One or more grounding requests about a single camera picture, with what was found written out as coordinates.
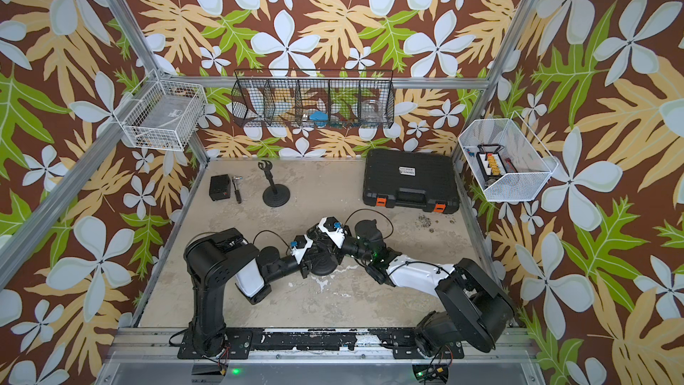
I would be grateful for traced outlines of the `black round stand base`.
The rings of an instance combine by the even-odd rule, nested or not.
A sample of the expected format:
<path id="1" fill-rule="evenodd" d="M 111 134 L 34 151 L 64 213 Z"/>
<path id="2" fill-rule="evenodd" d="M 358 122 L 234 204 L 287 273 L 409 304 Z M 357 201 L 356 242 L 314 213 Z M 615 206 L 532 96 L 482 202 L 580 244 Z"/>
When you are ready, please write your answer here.
<path id="1" fill-rule="evenodd" d="M 284 206 L 290 200 L 290 189 L 282 184 L 272 185 L 264 190 L 262 199 L 271 208 Z"/>

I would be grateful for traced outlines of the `black microphone stand pole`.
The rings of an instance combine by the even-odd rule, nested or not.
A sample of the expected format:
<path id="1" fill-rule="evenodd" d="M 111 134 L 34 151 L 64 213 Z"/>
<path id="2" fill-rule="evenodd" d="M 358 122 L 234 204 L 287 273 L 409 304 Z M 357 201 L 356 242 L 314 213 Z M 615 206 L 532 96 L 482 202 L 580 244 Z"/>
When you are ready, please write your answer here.
<path id="1" fill-rule="evenodd" d="M 277 188 L 276 188 L 276 186 L 275 186 L 275 183 L 274 183 L 274 176 L 273 176 L 273 173 L 272 173 L 272 169 L 273 169 L 273 164 L 272 164 L 272 162 L 270 162 L 270 160 L 260 160 L 260 162 L 258 162 L 258 167 L 264 172 L 265 178 L 266 178 L 266 180 L 268 181 L 268 183 L 269 183 L 269 185 L 270 185 L 270 190 L 271 190 L 271 192 L 272 192 L 273 194 L 276 194 L 276 193 L 277 193 Z"/>

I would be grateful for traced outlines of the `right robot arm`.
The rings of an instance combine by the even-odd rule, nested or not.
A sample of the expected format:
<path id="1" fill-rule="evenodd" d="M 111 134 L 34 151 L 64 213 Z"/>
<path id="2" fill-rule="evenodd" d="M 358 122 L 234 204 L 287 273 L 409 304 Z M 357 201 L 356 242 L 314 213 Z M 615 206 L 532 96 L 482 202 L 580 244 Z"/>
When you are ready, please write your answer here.
<path id="1" fill-rule="evenodd" d="M 375 220 L 362 220 L 350 230 L 328 219 L 320 228 L 375 282 L 440 300 L 444 309 L 428 313 L 414 328 L 416 347 L 424 356 L 463 342 L 489 353 L 513 319 L 511 298 L 470 258 L 448 265 L 415 260 L 388 247 Z"/>

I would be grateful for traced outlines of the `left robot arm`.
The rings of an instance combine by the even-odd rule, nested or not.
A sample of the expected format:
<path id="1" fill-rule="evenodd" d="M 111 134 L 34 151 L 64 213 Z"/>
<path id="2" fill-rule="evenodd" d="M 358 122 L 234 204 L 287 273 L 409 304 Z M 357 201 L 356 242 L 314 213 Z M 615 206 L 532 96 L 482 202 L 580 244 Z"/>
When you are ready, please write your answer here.
<path id="1" fill-rule="evenodd" d="M 190 242 L 183 258 L 192 279 L 194 309 L 180 344 L 181 359 L 214 360 L 226 350 L 224 288 L 231 279 L 257 304 L 270 294 L 272 282 L 296 273 L 306 278 L 320 265 L 310 251 L 297 260 L 281 258 L 274 247 L 260 250 L 234 227 Z"/>

